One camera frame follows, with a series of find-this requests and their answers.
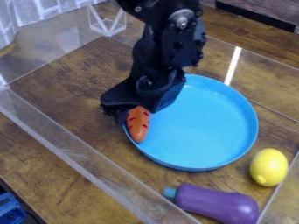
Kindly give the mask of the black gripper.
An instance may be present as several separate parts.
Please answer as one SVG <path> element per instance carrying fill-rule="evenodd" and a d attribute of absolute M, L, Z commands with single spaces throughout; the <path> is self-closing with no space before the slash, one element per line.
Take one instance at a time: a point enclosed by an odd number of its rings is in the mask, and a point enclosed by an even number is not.
<path fill-rule="evenodd" d="M 157 80 L 148 76 L 137 80 L 128 77 L 100 96 L 100 110 L 113 118 L 116 124 L 125 122 L 128 110 L 136 106 L 153 114 L 175 102 L 185 81 L 181 69 L 172 70 L 165 78 L 159 77 Z"/>

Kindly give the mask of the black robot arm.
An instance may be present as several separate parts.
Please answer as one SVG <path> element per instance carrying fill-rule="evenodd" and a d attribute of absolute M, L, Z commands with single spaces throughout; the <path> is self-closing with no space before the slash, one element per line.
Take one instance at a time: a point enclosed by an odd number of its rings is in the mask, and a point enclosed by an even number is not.
<path fill-rule="evenodd" d="M 116 0 L 144 22 L 132 50 L 128 77 L 100 96 L 100 108 L 118 123 L 137 106 L 156 113 L 176 100 L 185 83 L 185 67 L 203 58 L 207 41 L 200 0 Z"/>

